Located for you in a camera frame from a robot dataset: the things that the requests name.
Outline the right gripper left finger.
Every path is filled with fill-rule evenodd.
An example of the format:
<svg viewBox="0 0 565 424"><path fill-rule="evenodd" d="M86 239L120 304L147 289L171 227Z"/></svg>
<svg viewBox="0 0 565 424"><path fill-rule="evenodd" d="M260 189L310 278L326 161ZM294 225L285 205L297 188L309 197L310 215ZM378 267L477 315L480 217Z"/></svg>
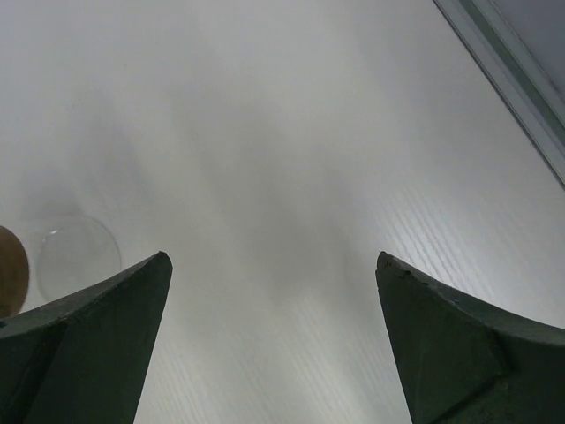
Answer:
<svg viewBox="0 0 565 424"><path fill-rule="evenodd" d="M1 321L3 423L132 423L166 305L159 252Z"/></svg>

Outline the glass carafe with wooden collar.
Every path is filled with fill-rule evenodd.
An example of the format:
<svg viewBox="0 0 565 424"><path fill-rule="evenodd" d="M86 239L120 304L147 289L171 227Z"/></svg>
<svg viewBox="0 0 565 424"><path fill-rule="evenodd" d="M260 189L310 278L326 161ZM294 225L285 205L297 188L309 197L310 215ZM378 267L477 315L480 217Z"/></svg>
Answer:
<svg viewBox="0 0 565 424"><path fill-rule="evenodd" d="M122 269L115 237L90 216L1 225L1 317L61 299Z"/></svg>

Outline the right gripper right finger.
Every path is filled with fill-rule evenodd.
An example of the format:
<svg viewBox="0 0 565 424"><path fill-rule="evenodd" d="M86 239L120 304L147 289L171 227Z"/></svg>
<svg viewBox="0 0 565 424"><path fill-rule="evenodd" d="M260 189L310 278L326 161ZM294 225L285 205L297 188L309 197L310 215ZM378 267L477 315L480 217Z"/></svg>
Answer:
<svg viewBox="0 0 565 424"><path fill-rule="evenodd" d="M562 423L564 331L382 252L376 280L414 423Z"/></svg>

